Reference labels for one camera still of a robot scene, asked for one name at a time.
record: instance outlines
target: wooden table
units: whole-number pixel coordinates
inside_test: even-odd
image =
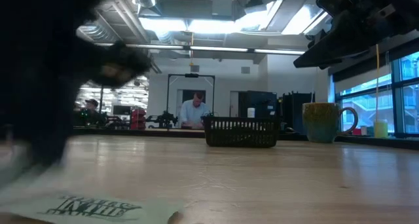
[[[184,223],[419,220],[414,151],[301,141],[232,149],[207,147],[203,139],[80,136],[67,157],[65,173],[79,175],[72,189],[84,182],[84,192],[116,198],[182,200]],[[0,223],[35,223],[8,219]]]

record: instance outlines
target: mug handle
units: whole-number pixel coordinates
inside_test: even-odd
[[[346,108],[343,108],[343,109],[339,110],[339,118],[342,115],[343,111],[345,111],[345,110],[349,110],[354,114],[354,118],[355,118],[354,124],[351,126],[351,128],[347,129],[346,131],[338,132],[338,135],[346,135],[349,132],[353,131],[356,128],[356,126],[358,125],[358,114],[356,113],[355,109],[353,109],[352,107],[346,107]]]

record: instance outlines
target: black basket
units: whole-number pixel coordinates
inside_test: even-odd
[[[278,123],[273,119],[202,117],[205,138],[214,147],[269,148],[276,145]]]

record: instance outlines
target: teal mug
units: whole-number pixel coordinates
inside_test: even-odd
[[[339,132],[340,116],[345,110],[354,114],[354,124],[348,130]],[[302,120],[309,141],[333,143],[338,135],[348,134],[356,128],[358,114],[351,107],[340,109],[338,103],[304,103],[302,105]]]

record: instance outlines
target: red machine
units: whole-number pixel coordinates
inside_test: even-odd
[[[134,109],[131,112],[131,130],[144,130],[145,129],[145,110]]]

